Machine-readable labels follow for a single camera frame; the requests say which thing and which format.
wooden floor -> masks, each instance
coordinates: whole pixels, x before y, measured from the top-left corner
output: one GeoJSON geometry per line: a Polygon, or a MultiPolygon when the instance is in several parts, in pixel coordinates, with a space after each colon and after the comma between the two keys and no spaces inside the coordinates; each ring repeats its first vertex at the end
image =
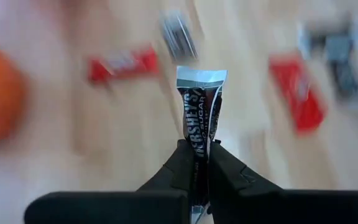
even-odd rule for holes
{"type": "Polygon", "coordinates": [[[192,66],[229,70],[216,134],[228,151],[284,188],[358,189],[358,112],[335,102],[323,61],[308,62],[328,107],[309,136],[294,134],[267,72],[269,54],[295,49],[298,21],[358,15],[358,1],[0,0],[0,48],[31,84],[25,122],[0,143],[0,223],[51,191],[135,190],[175,150],[182,105],[158,29],[170,9],[191,18],[192,66]],[[161,80],[88,85],[87,56],[148,42],[161,80]]]}

black and white object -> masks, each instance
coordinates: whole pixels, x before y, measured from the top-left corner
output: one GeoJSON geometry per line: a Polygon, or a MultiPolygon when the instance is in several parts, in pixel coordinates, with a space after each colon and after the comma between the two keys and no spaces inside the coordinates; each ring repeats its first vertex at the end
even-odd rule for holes
{"type": "Polygon", "coordinates": [[[177,89],[184,106],[183,134],[195,151],[192,223],[197,223],[209,206],[209,150],[218,126],[222,87],[226,76],[227,70],[177,67],[177,89]]]}
{"type": "Polygon", "coordinates": [[[180,62],[198,58],[189,28],[180,12],[171,12],[162,19],[162,32],[172,59],[180,62]]]}
{"type": "Polygon", "coordinates": [[[351,59],[358,49],[358,21],[312,29],[298,26],[298,48],[305,59],[315,49],[324,50],[324,58],[333,76],[340,100],[358,100],[358,78],[351,59]]]}

red wrapper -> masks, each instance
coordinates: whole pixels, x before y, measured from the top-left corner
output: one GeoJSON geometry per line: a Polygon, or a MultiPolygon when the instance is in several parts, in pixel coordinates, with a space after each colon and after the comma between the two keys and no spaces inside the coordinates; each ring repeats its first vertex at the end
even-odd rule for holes
{"type": "Polygon", "coordinates": [[[310,88],[302,59],[298,55],[274,56],[269,60],[269,69],[288,103],[296,131],[316,129],[323,122],[324,111],[310,88]]]}
{"type": "Polygon", "coordinates": [[[94,83],[155,77],[158,74],[158,57],[151,47],[106,58],[94,57],[89,62],[89,80],[94,83]]]}

candy wrapper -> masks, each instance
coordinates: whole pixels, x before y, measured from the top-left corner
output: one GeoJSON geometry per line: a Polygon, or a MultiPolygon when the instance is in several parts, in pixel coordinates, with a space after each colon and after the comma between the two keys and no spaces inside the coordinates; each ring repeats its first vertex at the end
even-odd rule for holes
{"type": "Polygon", "coordinates": [[[270,73],[285,97],[298,133],[316,129],[324,119],[316,94],[297,56],[275,56],[270,58],[270,73]]]}
{"type": "Polygon", "coordinates": [[[210,144],[218,125],[226,70],[177,68],[177,88],[183,98],[183,134],[195,151],[193,206],[208,200],[207,167],[210,144]]]}
{"type": "Polygon", "coordinates": [[[158,57],[152,47],[90,59],[89,80],[93,83],[155,77],[157,74],[158,57]]]}
{"type": "Polygon", "coordinates": [[[358,69],[354,61],[358,50],[358,17],[347,12],[336,22],[299,23],[298,48],[305,59],[323,50],[338,102],[358,110],[358,69]]]}
{"type": "Polygon", "coordinates": [[[171,11],[161,21],[161,30],[174,61],[197,59],[197,51],[183,15],[179,11],[171,11]]]}

hershey's logo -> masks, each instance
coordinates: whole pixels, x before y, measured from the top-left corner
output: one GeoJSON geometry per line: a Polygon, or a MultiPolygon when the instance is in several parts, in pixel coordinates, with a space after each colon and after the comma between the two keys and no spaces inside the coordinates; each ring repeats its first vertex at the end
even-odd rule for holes
{"type": "Polygon", "coordinates": [[[204,101],[201,93],[192,90],[183,95],[188,137],[198,157],[205,155],[204,101]]]}

